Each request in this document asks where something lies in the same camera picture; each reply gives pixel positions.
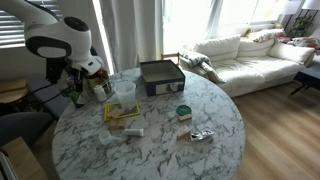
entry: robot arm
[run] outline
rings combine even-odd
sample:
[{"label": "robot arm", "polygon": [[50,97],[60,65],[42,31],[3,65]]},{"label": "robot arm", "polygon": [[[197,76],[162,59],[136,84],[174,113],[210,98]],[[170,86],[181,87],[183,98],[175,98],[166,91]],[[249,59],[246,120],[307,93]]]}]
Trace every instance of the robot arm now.
[{"label": "robot arm", "polygon": [[66,58],[71,68],[94,74],[102,60],[92,56],[91,31],[86,23],[66,17],[62,21],[47,9],[24,0],[0,0],[0,8],[24,24],[26,47],[44,58]]}]

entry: window blind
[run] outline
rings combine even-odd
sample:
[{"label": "window blind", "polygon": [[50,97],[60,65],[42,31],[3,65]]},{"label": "window blind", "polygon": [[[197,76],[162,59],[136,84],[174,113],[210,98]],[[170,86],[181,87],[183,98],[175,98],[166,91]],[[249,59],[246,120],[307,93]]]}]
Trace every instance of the window blind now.
[{"label": "window blind", "polygon": [[[54,12],[59,19],[62,18],[56,0],[29,0],[29,2],[45,7]],[[23,24],[15,16],[0,10],[0,48],[18,46],[24,46]]]}]

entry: side table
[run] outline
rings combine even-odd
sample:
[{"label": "side table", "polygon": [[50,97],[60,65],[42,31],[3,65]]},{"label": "side table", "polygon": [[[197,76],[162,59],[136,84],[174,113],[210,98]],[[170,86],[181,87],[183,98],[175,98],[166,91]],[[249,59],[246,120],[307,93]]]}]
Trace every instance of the side table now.
[{"label": "side table", "polygon": [[306,89],[313,87],[320,90],[320,65],[315,65],[299,71],[294,77],[294,80],[301,82],[302,85],[290,93],[290,95],[294,95],[304,87],[306,87]]}]

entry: metal object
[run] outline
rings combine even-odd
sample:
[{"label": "metal object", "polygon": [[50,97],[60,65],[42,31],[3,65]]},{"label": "metal object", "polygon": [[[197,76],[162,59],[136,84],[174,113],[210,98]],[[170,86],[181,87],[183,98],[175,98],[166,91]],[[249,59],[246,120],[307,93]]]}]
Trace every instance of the metal object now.
[{"label": "metal object", "polygon": [[201,132],[193,132],[190,134],[190,139],[191,141],[200,141],[202,139],[205,139],[209,136],[214,135],[214,132],[209,130],[209,129],[205,129]]}]

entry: round table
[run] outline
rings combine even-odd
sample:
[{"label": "round table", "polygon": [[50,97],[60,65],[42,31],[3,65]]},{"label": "round table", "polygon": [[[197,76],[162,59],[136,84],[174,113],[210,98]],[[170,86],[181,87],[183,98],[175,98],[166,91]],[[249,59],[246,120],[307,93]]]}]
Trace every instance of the round table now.
[{"label": "round table", "polygon": [[[244,151],[245,130],[241,115],[218,86],[196,74],[186,76],[182,92],[148,97],[140,69],[111,77],[112,83],[131,80],[137,84],[140,115],[125,119],[125,128],[144,129],[144,137],[121,136],[110,146],[98,134],[107,129],[104,105],[118,102],[113,94],[99,103],[89,98],[84,107],[70,104],[62,114],[53,139],[53,159],[61,179],[231,179]],[[176,109],[187,105],[192,121],[179,122]],[[215,132],[202,141],[177,140],[183,126],[192,131]]]}]

